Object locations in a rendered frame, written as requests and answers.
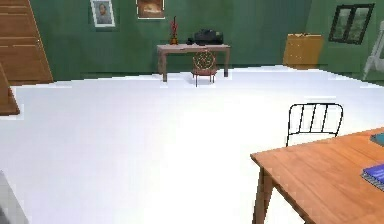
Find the brown round-back chair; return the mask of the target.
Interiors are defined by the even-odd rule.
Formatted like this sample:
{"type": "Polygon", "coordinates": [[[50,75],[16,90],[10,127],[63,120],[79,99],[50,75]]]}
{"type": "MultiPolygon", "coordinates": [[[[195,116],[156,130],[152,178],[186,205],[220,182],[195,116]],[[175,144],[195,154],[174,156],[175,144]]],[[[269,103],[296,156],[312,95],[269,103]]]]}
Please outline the brown round-back chair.
{"type": "Polygon", "coordinates": [[[195,86],[198,86],[199,76],[208,76],[209,81],[214,83],[218,71],[215,55],[209,50],[203,50],[197,52],[192,60],[192,77],[195,79],[195,86]]]}

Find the orange wooden dining table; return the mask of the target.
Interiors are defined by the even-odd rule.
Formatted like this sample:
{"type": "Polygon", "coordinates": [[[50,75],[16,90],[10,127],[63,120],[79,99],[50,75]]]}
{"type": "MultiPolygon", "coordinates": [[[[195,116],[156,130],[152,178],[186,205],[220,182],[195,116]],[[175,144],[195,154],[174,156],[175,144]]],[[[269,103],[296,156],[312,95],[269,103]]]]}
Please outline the orange wooden dining table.
{"type": "Polygon", "coordinates": [[[253,153],[260,167],[252,224],[264,224],[277,189],[305,224],[384,224],[384,192],[361,177],[384,163],[370,136],[384,127],[253,153]]]}

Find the white chair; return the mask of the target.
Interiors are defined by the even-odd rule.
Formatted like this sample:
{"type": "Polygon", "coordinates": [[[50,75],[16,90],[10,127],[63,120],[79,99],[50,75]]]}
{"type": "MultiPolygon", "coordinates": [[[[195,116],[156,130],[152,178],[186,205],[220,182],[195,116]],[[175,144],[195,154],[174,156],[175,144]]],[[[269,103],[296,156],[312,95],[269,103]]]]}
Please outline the white chair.
{"type": "Polygon", "coordinates": [[[376,42],[372,48],[371,54],[368,56],[364,70],[363,79],[366,79],[370,70],[384,72],[384,58],[381,53],[384,50],[384,20],[380,22],[379,33],[376,42]]]}

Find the brown wooden desk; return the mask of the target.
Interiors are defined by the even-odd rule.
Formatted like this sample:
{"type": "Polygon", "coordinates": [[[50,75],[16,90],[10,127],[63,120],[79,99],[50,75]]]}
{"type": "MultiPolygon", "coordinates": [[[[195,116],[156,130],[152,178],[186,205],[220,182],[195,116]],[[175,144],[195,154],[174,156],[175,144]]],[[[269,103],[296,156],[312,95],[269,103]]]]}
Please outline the brown wooden desk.
{"type": "Polygon", "coordinates": [[[164,82],[167,81],[167,55],[168,54],[184,54],[184,53],[196,53],[203,50],[209,50],[212,52],[223,52],[225,55],[224,59],[224,76],[228,76],[229,61],[230,61],[230,50],[231,47],[226,44],[221,45],[205,45],[199,46],[197,44],[178,44],[178,45],[158,45],[158,73],[162,76],[164,82]]]}

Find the black boxy device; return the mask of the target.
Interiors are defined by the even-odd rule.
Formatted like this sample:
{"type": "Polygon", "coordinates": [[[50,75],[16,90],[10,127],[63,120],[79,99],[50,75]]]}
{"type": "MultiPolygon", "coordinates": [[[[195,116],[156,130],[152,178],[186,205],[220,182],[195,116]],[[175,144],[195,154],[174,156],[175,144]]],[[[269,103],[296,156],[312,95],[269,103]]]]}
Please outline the black boxy device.
{"type": "Polygon", "coordinates": [[[199,46],[222,45],[223,43],[223,33],[212,29],[201,29],[186,41],[187,45],[197,44],[199,46]]]}

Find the red plant in pot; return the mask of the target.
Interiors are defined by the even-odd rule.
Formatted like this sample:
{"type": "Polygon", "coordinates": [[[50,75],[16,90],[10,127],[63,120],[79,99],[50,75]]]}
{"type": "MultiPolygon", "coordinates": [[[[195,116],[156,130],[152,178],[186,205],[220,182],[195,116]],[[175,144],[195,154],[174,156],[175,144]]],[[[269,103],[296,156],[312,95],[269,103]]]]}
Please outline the red plant in pot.
{"type": "Polygon", "coordinates": [[[176,21],[176,16],[173,17],[173,20],[170,24],[171,27],[171,38],[170,38],[170,44],[171,45],[178,45],[178,39],[177,39],[177,29],[178,24],[176,21]]]}

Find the brown framed picture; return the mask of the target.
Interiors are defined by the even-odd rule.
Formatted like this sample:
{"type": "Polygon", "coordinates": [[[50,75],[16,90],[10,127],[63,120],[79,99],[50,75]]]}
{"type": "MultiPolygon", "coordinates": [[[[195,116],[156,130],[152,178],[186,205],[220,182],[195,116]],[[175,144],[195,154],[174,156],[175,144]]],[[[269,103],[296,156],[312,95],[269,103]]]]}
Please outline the brown framed picture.
{"type": "Polygon", "coordinates": [[[139,19],[163,19],[164,0],[137,0],[137,15],[139,19]]]}

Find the yellow wooden cabinet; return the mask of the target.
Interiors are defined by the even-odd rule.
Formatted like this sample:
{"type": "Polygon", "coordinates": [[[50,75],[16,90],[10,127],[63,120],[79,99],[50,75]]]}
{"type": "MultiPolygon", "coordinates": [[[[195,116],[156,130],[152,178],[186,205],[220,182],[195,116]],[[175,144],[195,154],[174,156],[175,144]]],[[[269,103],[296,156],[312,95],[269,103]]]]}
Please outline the yellow wooden cabinet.
{"type": "Polygon", "coordinates": [[[322,45],[323,37],[319,34],[288,34],[283,64],[298,70],[315,69],[322,45]]]}

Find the white-framed portrait picture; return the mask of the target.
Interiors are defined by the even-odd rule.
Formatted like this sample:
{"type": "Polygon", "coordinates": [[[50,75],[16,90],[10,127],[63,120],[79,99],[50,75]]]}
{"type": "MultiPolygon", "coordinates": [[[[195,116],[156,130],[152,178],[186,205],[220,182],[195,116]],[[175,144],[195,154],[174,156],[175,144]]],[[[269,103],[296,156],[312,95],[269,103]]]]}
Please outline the white-framed portrait picture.
{"type": "Polygon", "coordinates": [[[92,17],[96,28],[115,26],[113,5],[111,0],[90,0],[92,17]]]}

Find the black-framed window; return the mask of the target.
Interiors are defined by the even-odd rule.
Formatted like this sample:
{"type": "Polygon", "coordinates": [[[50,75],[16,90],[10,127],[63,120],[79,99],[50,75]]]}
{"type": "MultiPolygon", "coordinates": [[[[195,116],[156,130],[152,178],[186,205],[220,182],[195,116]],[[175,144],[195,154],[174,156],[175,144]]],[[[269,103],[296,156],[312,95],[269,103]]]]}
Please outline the black-framed window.
{"type": "Polygon", "coordinates": [[[360,45],[374,7],[374,3],[338,5],[334,13],[328,41],[360,45]]]}

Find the brown wooden chest of drawers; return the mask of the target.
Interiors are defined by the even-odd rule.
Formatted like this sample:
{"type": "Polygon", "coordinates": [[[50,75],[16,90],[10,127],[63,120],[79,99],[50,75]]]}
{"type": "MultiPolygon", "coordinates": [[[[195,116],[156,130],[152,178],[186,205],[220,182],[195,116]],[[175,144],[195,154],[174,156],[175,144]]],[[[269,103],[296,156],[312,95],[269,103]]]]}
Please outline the brown wooden chest of drawers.
{"type": "Polygon", "coordinates": [[[12,86],[52,82],[30,0],[0,0],[0,116],[20,113],[12,86]]]}

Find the teal book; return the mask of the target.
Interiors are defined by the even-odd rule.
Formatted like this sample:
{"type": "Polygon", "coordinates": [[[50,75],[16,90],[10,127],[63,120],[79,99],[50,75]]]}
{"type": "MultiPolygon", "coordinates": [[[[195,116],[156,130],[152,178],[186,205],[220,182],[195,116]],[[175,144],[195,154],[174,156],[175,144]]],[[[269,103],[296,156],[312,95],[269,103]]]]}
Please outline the teal book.
{"type": "Polygon", "coordinates": [[[370,140],[384,147],[384,133],[373,134],[370,136],[370,140]]]}

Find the blue book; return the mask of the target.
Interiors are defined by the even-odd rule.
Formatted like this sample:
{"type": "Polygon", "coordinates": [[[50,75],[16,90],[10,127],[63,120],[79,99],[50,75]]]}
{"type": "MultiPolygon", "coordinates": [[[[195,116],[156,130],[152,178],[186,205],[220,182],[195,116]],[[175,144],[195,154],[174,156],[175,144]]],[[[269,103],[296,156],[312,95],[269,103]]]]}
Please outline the blue book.
{"type": "Polygon", "coordinates": [[[384,191],[384,164],[365,168],[361,177],[376,188],[384,191]]]}

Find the grey furniture corner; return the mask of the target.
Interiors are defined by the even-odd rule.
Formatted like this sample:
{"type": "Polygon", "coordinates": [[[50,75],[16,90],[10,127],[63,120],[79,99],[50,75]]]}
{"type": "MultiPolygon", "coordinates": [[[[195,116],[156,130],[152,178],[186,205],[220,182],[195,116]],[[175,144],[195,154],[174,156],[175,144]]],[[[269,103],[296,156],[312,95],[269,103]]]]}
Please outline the grey furniture corner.
{"type": "Polygon", "coordinates": [[[3,171],[0,170],[0,224],[30,224],[3,171]]]}

